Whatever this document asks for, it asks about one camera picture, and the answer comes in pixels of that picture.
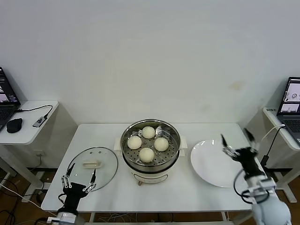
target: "black cable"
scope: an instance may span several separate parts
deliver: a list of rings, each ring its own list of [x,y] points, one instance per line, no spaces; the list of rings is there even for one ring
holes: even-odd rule
[[[280,127],[280,128],[277,130],[277,132],[276,132],[276,134],[275,134],[275,136],[274,136],[274,138],[273,138],[272,144],[271,144],[271,146],[270,146],[270,148],[269,148],[269,151],[268,151],[268,153],[267,153],[266,156],[269,155],[269,153],[270,153],[270,151],[271,151],[271,148],[272,148],[272,146],[273,146],[273,144],[274,144],[274,142],[275,142],[276,136],[277,136],[277,134],[279,133],[279,131],[280,131],[281,128],[285,128],[285,127]]]
[[[241,174],[242,172],[243,172],[243,169],[241,169],[241,170],[238,172],[238,174],[235,176],[235,178],[234,178],[234,180],[233,180],[233,189],[234,189],[235,193],[236,193],[238,196],[240,196],[240,197],[248,197],[248,195],[243,195],[243,193],[240,194],[240,193],[237,191],[236,186],[235,186],[235,183],[236,183],[238,177],[240,176],[240,174]]]
[[[37,225],[39,221],[46,221],[47,222],[48,218],[46,217],[41,217],[39,219],[37,219],[35,222],[34,222],[34,225]]]
[[[41,188],[41,190],[40,191],[43,191],[44,189],[44,186],[45,186],[45,182],[43,182],[43,185],[42,185],[42,188]]]
[[[9,211],[7,211],[7,210],[1,210],[0,213],[2,213],[2,212],[7,212],[9,214],[9,217],[12,216],[14,218],[14,220],[15,220],[15,216],[13,214],[11,214]]]
[[[27,186],[27,188],[25,188],[25,190],[22,192],[21,195],[24,195],[24,194],[25,194],[25,192],[26,192],[26,190],[28,189],[28,187],[29,187],[29,186]],[[16,202],[15,202],[15,205],[14,205],[13,209],[12,209],[11,212],[10,212],[11,215],[12,215],[12,217],[10,218],[10,215],[9,215],[9,217],[7,218],[7,220],[6,220],[6,222],[5,222],[5,225],[7,224],[7,222],[9,221],[9,219],[10,219],[10,225],[13,225],[13,224],[15,223],[15,209],[16,209],[16,207],[17,207],[18,202],[19,202],[20,199],[21,199],[21,197],[18,196],[18,198],[17,198],[17,200],[16,200]]]
[[[64,196],[64,195],[66,195],[66,194],[60,194],[60,195],[58,196],[58,200],[59,200],[63,205],[65,205],[65,203],[64,203],[64,201],[63,201],[60,197],[62,197],[62,196]]]
[[[272,141],[272,144],[271,144],[271,146],[270,146],[270,148],[269,148],[269,150],[268,150],[268,153],[266,154],[266,155],[264,155],[263,156],[263,158],[262,158],[262,160],[261,160],[261,165],[262,165],[262,167],[263,167],[263,170],[265,170],[266,171],[266,165],[267,165],[267,162],[268,162],[268,160],[269,160],[269,153],[270,153],[270,151],[271,151],[271,149],[272,149],[272,146],[273,146],[273,144],[274,144],[274,142],[275,142],[275,139],[276,139],[276,137],[277,137],[277,134],[279,133],[279,131],[280,131],[280,129],[281,128],[285,128],[285,126],[284,127],[280,127],[278,130],[277,130],[277,132],[276,132],[276,134],[275,134],[275,136],[274,136],[274,138],[273,138],[273,141]]]
[[[43,106],[40,106],[40,107],[37,107],[37,108],[33,108],[33,109],[17,109],[17,110],[15,110],[15,113],[22,113],[22,112],[33,111],[33,110],[44,108],[44,107],[47,107],[47,106],[51,107],[51,109],[49,110],[49,112],[47,112],[46,115],[44,116],[44,118],[47,119],[48,114],[53,109],[53,105],[43,105]]]
[[[6,180],[7,182],[9,182],[9,183],[11,183],[12,185],[14,185],[14,187],[15,187],[15,189],[16,189],[16,193],[19,193],[19,190],[18,190],[17,186],[16,186],[13,182],[11,182],[10,180],[4,179],[4,178],[0,178],[0,179]],[[9,194],[6,194],[6,193],[5,193],[4,191],[2,191],[1,189],[0,189],[0,192],[2,192],[2,193],[5,194],[5,195],[8,195],[8,196],[10,196],[10,197],[18,197],[17,195],[9,195]]]

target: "white side table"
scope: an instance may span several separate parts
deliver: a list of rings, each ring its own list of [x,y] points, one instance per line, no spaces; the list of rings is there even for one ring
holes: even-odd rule
[[[280,120],[276,116],[277,109],[275,107],[264,107],[262,111],[274,126],[278,126],[282,124],[282,122],[280,122]],[[279,134],[282,136],[286,144],[292,150],[300,151],[300,145],[296,143],[296,141],[293,139],[293,137],[286,129],[280,129]],[[290,189],[290,187],[288,186],[288,183],[290,183],[293,179],[295,179],[300,175],[300,164],[294,166],[294,168],[289,173],[287,173],[284,177],[280,172],[275,172],[274,174],[278,179],[277,189],[284,191],[289,202],[296,203],[297,199],[293,194],[292,190]]]
[[[43,184],[40,181],[40,178],[43,176],[44,172],[38,172],[36,176],[31,173],[23,163],[17,159],[13,150],[10,148],[12,145],[28,145],[34,141],[37,137],[38,133],[42,130],[46,122],[49,120],[51,115],[54,113],[58,106],[57,101],[26,101],[24,102],[20,108],[22,109],[32,109],[43,105],[52,105],[53,109],[48,114],[48,119],[40,126],[33,127],[32,125],[42,116],[44,116],[49,110],[50,107],[44,107],[41,109],[37,109],[29,112],[15,113],[11,120],[16,118],[22,118],[22,128],[20,131],[10,134],[7,132],[6,127],[3,128],[0,132],[0,157],[13,169],[15,169],[20,175],[22,175],[26,180],[28,180],[31,185],[27,189],[25,198],[30,199],[31,194],[34,193],[36,189],[48,189],[50,183]]]

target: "cable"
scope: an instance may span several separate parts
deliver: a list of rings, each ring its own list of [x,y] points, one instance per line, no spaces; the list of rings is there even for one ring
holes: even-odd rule
[[[43,185],[42,185],[42,188],[41,188],[40,192],[43,191],[44,186],[45,186],[45,182],[43,182]],[[40,195],[40,194],[41,193],[35,193],[35,194],[30,194],[30,195],[23,195],[23,197],[25,197],[25,196],[32,196],[32,195]]]
[[[37,220],[35,221],[34,225],[37,225],[38,223],[41,223],[40,221],[46,221],[46,222],[47,222],[47,220],[48,220],[48,218],[46,218],[46,217],[41,217],[41,218],[39,218],[39,219],[37,219]]]
[[[4,178],[0,178],[0,179],[6,180],[7,182],[9,182],[9,183],[11,183],[12,185],[14,185],[16,191],[19,192],[17,186],[16,186],[13,182],[11,182],[10,180],[4,179]],[[9,195],[9,194],[6,194],[6,193],[5,193],[4,191],[2,191],[1,189],[0,189],[0,191],[1,191],[3,194],[8,195],[8,196],[10,196],[10,197],[18,197],[17,195]]]
[[[37,166],[35,166],[34,168],[32,168],[30,171],[33,171],[34,169],[38,168],[41,164],[42,164],[42,156],[39,155],[39,164]]]
[[[278,127],[285,127],[285,124],[280,124],[280,125],[277,125],[275,127],[273,127],[262,139],[261,139],[261,142],[263,142],[263,139],[266,138],[266,136],[268,136],[269,133],[271,133],[272,130],[274,130],[275,128],[278,128]]]
[[[280,127],[280,128],[277,130],[277,132],[276,132],[276,134],[275,134],[275,136],[274,136],[274,138],[273,138],[272,144],[271,144],[271,146],[270,146],[270,148],[269,148],[269,151],[268,151],[268,153],[267,153],[267,156],[269,155],[269,153],[270,153],[270,151],[271,151],[271,148],[272,148],[272,146],[273,146],[273,144],[274,144],[274,142],[275,142],[275,139],[276,139],[277,134],[279,133],[280,129],[281,129],[281,128],[284,128],[284,127]]]
[[[240,196],[240,197],[242,197],[243,195],[240,194],[240,193],[237,191],[237,189],[236,189],[236,187],[235,187],[235,183],[236,183],[238,177],[240,176],[240,174],[241,174],[242,172],[243,172],[243,169],[241,169],[241,170],[238,172],[238,174],[235,176],[235,178],[234,178],[234,180],[233,180],[233,189],[234,189],[235,193],[236,193],[238,196]]]
[[[15,113],[22,113],[22,112],[33,111],[33,110],[44,108],[44,107],[47,107],[47,106],[51,107],[51,109],[49,110],[49,112],[47,112],[46,115],[44,116],[44,118],[47,119],[48,114],[53,109],[53,105],[43,105],[43,106],[40,106],[40,107],[37,107],[37,108],[33,108],[33,109],[17,109],[17,110],[15,110]]]
[[[15,193],[16,195],[18,195],[18,196],[21,197],[22,199],[25,199],[23,196],[19,195],[19,194],[16,193],[15,191],[13,191],[13,190],[7,188],[6,186],[2,185],[1,183],[0,183],[0,185],[1,185],[2,187],[4,187],[5,189],[7,189],[7,190],[9,190],[9,191],[11,191],[11,192],[13,192],[13,193]],[[32,203],[32,204],[34,204],[35,206],[37,206],[37,207],[40,208],[41,210],[43,210],[41,207],[39,207],[39,206],[38,206],[37,204],[35,204],[34,202],[32,202],[32,201],[30,201],[30,200],[28,200],[28,199],[25,199],[25,200],[28,201],[28,202],[30,202],[30,203]]]
[[[273,144],[274,144],[274,142],[275,142],[275,139],[276,139],[276,137],[277,137],[277,134],[279,133],[279,131],[280,131],[281,128],[285,128],[285,126],[284,126],[284,127],[280,127],[280,128],[277,130],[277,132],[276,132],[276,134],[275,134],[275,136],[274,136],[274,138],[273,138],[273,141],[272,141],[272,143],[271,143],[271,146],[270,146],[270,148],[269,148],[267,154],[264,155],[263,158],[262,158],[262,160],[261,160],[261,165],[262,165],[263,169],[265,169],[265,167],[266,167],[266,165],[267,165],[267,162],[268,162],[268,160],[269,160],[269,153],[270,153],[270,151],[271,151],[271,149],[272,149],[272,146],[273,146]]]
[[[65,203],[64,203],[64,201],[63,201],[62,199],[60,199],[60,197],[62,197],[62,196],[64,196],[64,195],[66,195],[66,194],[60,194],[60,195],[58,196],[58,200],[59,200],[63,205],[65,205]]]
[[[36,222],[35,220],[28,220],[28,221],[24,221],[24,222],[21,222],[21,223],[18,223],[18,224],[13,224],[13,225],[21,225],[21,224],[25,224],[25,223],[29,223],[29,222]]]
[[[14,214],[12,214],[11,212],[9,212],[9,211],[7,211],[7,210],[2,210],[2,211],[0,211],[0,213],[2,213],[2,212],[7,212],[7,213],[9,214],[9,217],[7,218],[6,222],[9,220],[10,217],[14,218],[14,220],[15,220],[15,216],[14,216]]]
[[[245,191],[243,191],[242,193],[239,193],[239,192],[237,191],[237,189],[236,189],[235,183],[236,183],[236,181],[237,181],[239,175],[240,175],[242,172],[243,172],[243,169],[241,169],[241,170],[238,172],[238,174],[235,176],[235,178],[234,178],[234,180],[233,180],[233,189],[234,189],[235,193],[236,193],[238,196],[240,196],[240,197],[242,198],[243,202],[245,202],[245,203],[247,203],[247,204],[253,204],[252,202],[249,202],[249,201],[247,201],[247,200],[245,199],[245,198],[251,198],[251,196],[246,195],[246,193],[249,193],[249,190],[245,190]],[[264,201],[266,201],[266,200],[269,198],[270,193],[269,193],[268,190],[266,190],[266,192],[267,192],[267,196],[266,196],[264,199],[262,199],[262,200],[256,202],[257,204],[263,203]]]

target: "glass lid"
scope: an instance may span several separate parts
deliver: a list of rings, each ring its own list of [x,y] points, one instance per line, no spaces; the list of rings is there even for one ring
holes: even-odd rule
[[[118,169],[118,159],[113,151],[105,147],[93,147],[79,153],[67,169],[73,167],[69,182],[89,186],[96,170],[96,187],[98,190],[108,184]]]

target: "computer mouse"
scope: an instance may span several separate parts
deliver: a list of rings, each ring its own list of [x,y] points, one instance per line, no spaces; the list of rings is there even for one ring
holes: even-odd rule
[[[22,118],[18,118],[18,119],[14,119],[14,120],[9,121],[6,124],[7,132],[9,132],[11,134],[15,133],[15,132],[18,132],[22,128],[22,122],[23,122]]]

